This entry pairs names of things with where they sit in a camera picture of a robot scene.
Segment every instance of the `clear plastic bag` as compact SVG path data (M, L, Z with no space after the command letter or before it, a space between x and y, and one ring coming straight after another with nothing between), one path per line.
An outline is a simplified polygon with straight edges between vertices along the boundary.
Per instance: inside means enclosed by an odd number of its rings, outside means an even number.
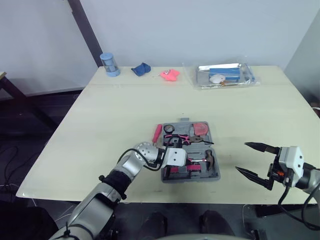
M199 65L197 67L182 65L189 82L197 89L241 88L260 83L246 63Z

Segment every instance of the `wall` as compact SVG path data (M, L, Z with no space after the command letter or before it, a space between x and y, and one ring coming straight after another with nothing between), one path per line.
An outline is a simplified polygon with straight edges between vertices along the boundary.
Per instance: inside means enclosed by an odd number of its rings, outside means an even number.
M284 73L308 102L320 102L320 11Z
M20 90L51 93L89 82L97 65L67 1L2 0L0 9L0 71Z
M104 52L119 65L219 63L247 56L279 65L293 56L319 0L81 0Z

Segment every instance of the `toolbox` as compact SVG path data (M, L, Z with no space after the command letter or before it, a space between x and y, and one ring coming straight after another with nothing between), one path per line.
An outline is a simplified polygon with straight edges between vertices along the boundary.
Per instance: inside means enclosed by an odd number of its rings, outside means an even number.
M164 123L161 135L163 146L183 148L187 153L185 166L166 166L161 169L164 183L211 182L220 179L218 160L212 148L213 139L206 121L192 122L182 118L181 122Z

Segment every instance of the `floor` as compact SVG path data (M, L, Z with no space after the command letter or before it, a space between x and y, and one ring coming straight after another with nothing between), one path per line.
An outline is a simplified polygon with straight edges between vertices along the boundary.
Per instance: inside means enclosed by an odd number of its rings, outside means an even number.
M68 92L32 97L32 100L57 123L61 122L79 92ZM0 187L0 201L46 209L62 227L77 203L15 197L24 177L50 138L50 130L32 114L13 101L0 102L0 184L5 176L10 183L7 189ZM199 216L206 210L219 212L229 223L236 236L245 239L320 239L320 234L308 230L283 213L257 216L258 208L266 206L240 204L173 204L173 203L120 203L115 209L112 229L118 231L119 240L134 240L144 220L153 212L161 212L168 218L168 235L199 232ZM299 210L292 211L299 215ZM307 218L319 221L317 206L307 210Z

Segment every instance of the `table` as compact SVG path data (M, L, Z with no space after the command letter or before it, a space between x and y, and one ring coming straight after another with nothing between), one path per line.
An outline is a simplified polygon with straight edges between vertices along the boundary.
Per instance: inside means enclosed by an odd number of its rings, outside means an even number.
M216 182L162 183L160 172L143 169L126 191L124 202L276 204L285 190L247 180L235 166L267 178L274 155L244 142L300 146L304 158L320 166L320 121L277 66L254 66L260 86L194 89L182 67L177 82L153 67L142 77L129 67L107 77L100 67L59 125L20 186L17 196L81 201L137 143L151 141L157 124L190 118L207 121L221 179ZM284 204L302 204L307 194L292 189Z
M19 104L23 105L28 111L30 111L36 118L38 118L43 124L45 124L52 131L55 131L58 124L52 120L46 113L40 108L35 106L22 91L20 91L7 77L6 72L0 71L0 90L3 89L11 97L14 98Z

